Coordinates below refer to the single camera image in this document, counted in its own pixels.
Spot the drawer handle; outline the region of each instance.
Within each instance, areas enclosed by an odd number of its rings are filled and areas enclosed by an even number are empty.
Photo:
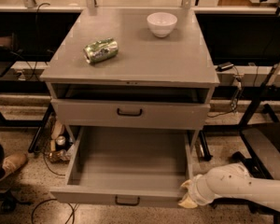
[[[120,203],[119,202],[119,197],[116,196],[115,197],[115,204],[116,205],[125,205],[125,206],[137,206],[138,204],[140,204],[140,197],[137,198],[137,202],[136,203]]]
[[[118,108],[118,115],[119,116],[130,116],[130,117],[139,117],[139,116],[141,116],[142,115],[142,108],[140,108],[140,110],[139,110],[139,112],[137,112],[137,113],[127,113],[127,112],[123,112],[123,111],[121,111],[119,108]]]

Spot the concrete floor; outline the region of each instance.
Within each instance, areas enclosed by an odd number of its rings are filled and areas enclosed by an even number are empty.
[[[41,119],[42,113],[46,110],[47,100],[40,100],[33,106],[19,106],[12,102],[1,102],[0,109],[8,119]],[[236,123],[242,113],[229,114],[214,119],[208,119],[207,123]],[[54,118],[51,118],[39,140],[39,146],[44,146],[49,142],[50,129]],[[270,121],[268,115],[255,114],[252,122]],[[0,128],[0,143],[4,147],[6,154],[16,151],[27,153],[28,146],[35,135],[33,128]],[[206,136],[209,149],[214,158],[210,161],[203,161],[198,158],[196,152],[194,158],[194,172],[205,173],[210,168],[224,165],[230,162],[230,156],[235,151],[242,151],[246,156],[248,153],[237,133],[207,133]],[[0,223],[23,224],[31,223],[31,214],[34,208],[42,201],[54,198],[49,193],[50,187],[62,186],[64,184],[64,174],[67,163],[50,163],[49,168],[60,174],[53,174],[46,166],[41,153],[29,154],[28,163],[15,174],[9,176],[0,183],[0,189],[11,187],[13,195],[20,201],[31,201],[31,205],[17,205],[14,212],[4,214],[1,211],[0,202]],[[34,223],[59,224],[65,223],[71,214],[71,208],[65,203],[55,201],[41,205],[34,213]],[[210,205],[200,206],[196,209],[182,208],[149,208],[149,207],[122,207],[80,204],[75,212],[75,223],[97,224],[97,223],[273,223],[273,218],[251,214],[244,205],[220,205],[216,209]]]

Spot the closed drawer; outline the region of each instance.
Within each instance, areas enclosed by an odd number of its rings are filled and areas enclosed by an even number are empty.
[[[189,178],[191,133],[83,127],[65,187],[51,188],[63,203],[178,207]]]
[[[207,104],[52,100],[63,124],[200,130]]]

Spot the gray cabinet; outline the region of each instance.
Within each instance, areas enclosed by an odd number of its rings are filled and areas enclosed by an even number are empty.
[[[146,17],[160,10],[83,11],[43,73],[76,141],[64,186],[51,189],[60,202],[177,207],[184,195],[180,185],[192,177],[191,151],[218,80],[195,15],[167,9],[178,25],[159,39]],[[118,56],[86,63],[84,46],[111,35]]]

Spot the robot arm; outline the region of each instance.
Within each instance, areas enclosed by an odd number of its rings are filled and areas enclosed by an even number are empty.
[[[280,212],[280,180],[253,178],[241,163],[213,168],[181,187],[188,190],[179,202],[185,208],[207,205],[217,198],[236,198]]]

